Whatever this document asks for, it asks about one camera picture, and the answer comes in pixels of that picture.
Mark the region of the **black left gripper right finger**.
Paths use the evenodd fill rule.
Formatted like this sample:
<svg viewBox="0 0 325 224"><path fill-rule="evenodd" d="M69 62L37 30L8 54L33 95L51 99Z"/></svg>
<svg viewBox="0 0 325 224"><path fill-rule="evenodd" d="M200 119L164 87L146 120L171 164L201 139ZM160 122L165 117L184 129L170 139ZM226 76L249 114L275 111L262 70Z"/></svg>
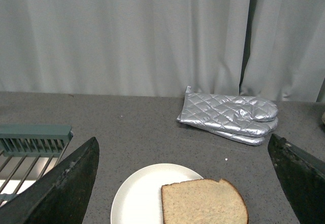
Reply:
<svg viewBox="0 0 325 224"><path fill-rule="evenodd" d="M324 162L276 134L268 153L299 222L324 223Z"/></svg>

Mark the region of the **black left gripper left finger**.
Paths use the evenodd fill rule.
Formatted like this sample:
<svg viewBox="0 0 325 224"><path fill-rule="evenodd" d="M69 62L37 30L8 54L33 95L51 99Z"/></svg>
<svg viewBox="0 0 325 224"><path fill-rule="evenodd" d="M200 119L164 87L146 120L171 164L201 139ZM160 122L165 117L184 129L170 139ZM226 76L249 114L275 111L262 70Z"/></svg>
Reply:
<svg viewBox="0 0 325 224"><path fill-rule="evenodd" d="M40 180L1 207L1 223L82 223L99 164L90 138Z"/></svg>

